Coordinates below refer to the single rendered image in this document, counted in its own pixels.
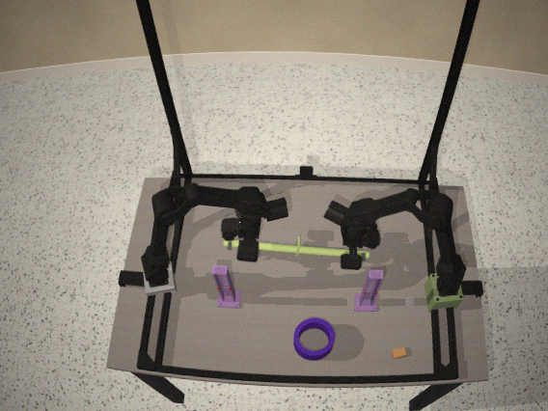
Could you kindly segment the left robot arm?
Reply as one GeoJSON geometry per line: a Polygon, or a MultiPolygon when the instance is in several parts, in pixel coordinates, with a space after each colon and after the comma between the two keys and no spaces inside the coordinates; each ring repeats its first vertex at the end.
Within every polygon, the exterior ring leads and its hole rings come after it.
{"type": "Polygon", "coordinates": [[[375,223],[377,219],[405,210],[413,213],[420,222],[429,227],[432,226],[430,228],[435,230],[440,256],[442,256],[436,265],[437,276],[440,278],[437,278],[436,285],[439,296],[442,297],[458,294],[466,271],[460,255],[455,252],[451,224],[452,209],[452,199],[443,193],[408,188],[379,200],[365,198],[359,202],[352,202],[349,208],[332,201],[323,217],[341,227],[343,224],[354,226],[347,227],[351,236],[365,235],[365,240],[361,240],[358,248],[365,246],[374,249],[380,245],[380,233],[375,223]],[[416,206],[417,201],[422,200],[432,200],[427,214],[416,206]]]}

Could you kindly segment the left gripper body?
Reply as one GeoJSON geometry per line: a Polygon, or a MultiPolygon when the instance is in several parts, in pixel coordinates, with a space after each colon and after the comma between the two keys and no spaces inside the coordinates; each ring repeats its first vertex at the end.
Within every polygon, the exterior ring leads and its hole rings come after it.
{"type": "Polygon", "coordinates": [[[357,255],[357,247],[359,246],[361,240],[365,240],[365,235],[362,237],[353,237],[348,233],[347,225],[343,225],[343,229],[345,231],[342,232],[342,245],[349,247],[349,254],[342,255],[341,268],[359,270],[362,266],[362,257],[357,255]]]}

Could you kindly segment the purple short tube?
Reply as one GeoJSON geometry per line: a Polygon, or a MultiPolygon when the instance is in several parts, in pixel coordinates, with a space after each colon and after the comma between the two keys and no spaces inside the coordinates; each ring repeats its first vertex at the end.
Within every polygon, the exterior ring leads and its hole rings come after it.
{"type": "Polygon", "coordinates": [[[335,341],[335,332],[333,327],[325,320],[321,318],[309,318],[302,321],[294,332],[294,348],[296,352],[304,359],[310,361],[320,360],[326,357],[332,350],[335,341]],[[300,341],[299,336],[308,329],[319,329],[323,331],[329,340],[329,343],[319,351],[311,351],[304,348],[300,341]],[[299,334],[299,335],[298,335],[299,334]]]}

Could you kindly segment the small orange block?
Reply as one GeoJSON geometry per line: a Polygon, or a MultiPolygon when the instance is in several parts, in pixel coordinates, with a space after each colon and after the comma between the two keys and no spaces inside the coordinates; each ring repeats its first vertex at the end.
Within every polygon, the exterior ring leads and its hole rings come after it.
{"type": "Polygon", "coordinates": [[[405,348],[401,347],[401,348],[392,350],[392,355],[394,359],[406,356],[405,348]]]}

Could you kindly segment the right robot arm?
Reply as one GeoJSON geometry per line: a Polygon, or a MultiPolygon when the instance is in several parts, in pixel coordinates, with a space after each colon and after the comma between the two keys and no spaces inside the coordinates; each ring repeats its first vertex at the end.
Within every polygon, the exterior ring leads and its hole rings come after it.
{"type": "Polygon", "coordinates": [[[238,238],[243,238],[241,222],[244,227],[254,229],[260,225],[261,217],[267,218],[267,222],[288,217],[285,198],[267,202],[256,186],[232,190],[189,183],[185,186],[170,186],[161,191],[163,192],[159,191],[151,198],[154,214],[151,246],[147,247],[141,257],[146,281],[150,282],[152,288],[169,284],[166,270],[170,263],[166,247],[168,230],[192,207],[200,205],[234,208],[237,218],[225,218],[221,224],[222,237],[226,241],[234,240],[237,235],[238,238]],[[187,199],[177,210],[173,199],[175,195],[186,195],[187,199]]]}

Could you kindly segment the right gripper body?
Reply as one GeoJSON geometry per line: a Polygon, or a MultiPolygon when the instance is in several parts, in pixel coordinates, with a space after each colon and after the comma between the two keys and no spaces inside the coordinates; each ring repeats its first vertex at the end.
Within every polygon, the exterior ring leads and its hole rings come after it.
{"type": "Polygon", "coordinates": [[[237,248],[237,259],[242,261],[256,262],[258,261],[259,248],[257,247],[257,239],[259,239],[260,225],[254,229],[248,229],[241,222],[240,229],[243,234],[243,245],[237,248]],[[251,240],[252,239],[252,240],[251,240]]]}

